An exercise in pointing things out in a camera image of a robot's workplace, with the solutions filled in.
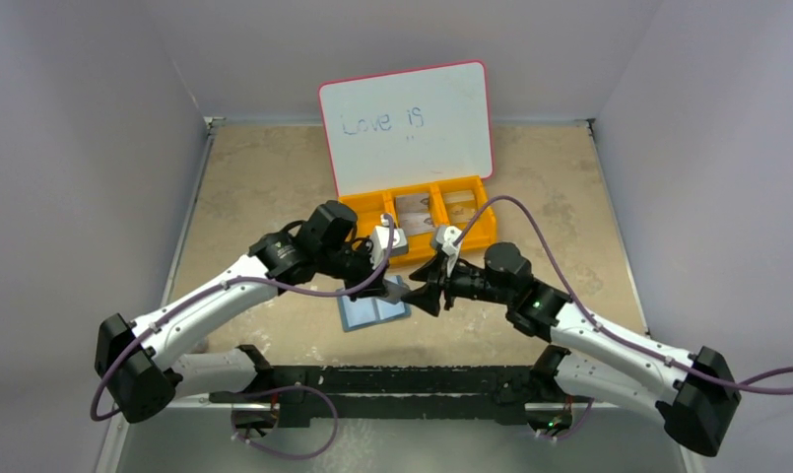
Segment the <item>blue leather card holder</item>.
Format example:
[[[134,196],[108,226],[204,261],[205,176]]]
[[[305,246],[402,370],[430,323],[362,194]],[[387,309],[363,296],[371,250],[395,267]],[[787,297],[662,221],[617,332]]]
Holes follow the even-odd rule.
[[[390,303],[382,298],[362,298],[351,301],[349,297],[338,299],[338,310],[344,332],[352,332],[374,325],[407,319],[411,308],[399,301]]]

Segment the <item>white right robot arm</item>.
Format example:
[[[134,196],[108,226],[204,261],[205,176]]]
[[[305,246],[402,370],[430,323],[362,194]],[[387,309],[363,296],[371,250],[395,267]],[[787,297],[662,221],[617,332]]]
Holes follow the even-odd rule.
[[[503,305],[516,330],[547,342],[532,373],[548,390],[631,410],[690,451],[718,454],[741,394],[714,350],[691,353],[584,315],[568,294],[534,277],[510,242],[491,245],[483,266],[440,251],[409,278],[420,286],[402,302],[433,316],[458,299]]]

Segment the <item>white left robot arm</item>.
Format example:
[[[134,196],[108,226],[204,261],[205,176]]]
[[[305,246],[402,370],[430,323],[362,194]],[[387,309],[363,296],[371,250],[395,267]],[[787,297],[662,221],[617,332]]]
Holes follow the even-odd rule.
[[[203,337],[284,293],[324,297],[307,287],[317,274],[344,282],[344,289],[332,292],[334,298],[385,295],[383,277],[397,230],[391,215],[382,214],[381,221],[355,246],[357,214],[328,200],[307,219],[262,236],[232,266],[176,302],[132,320],[119,313],[103,320],[90,418],[102,422],[122,415],[139,423],[158,414],[187,379],[176,363]]]

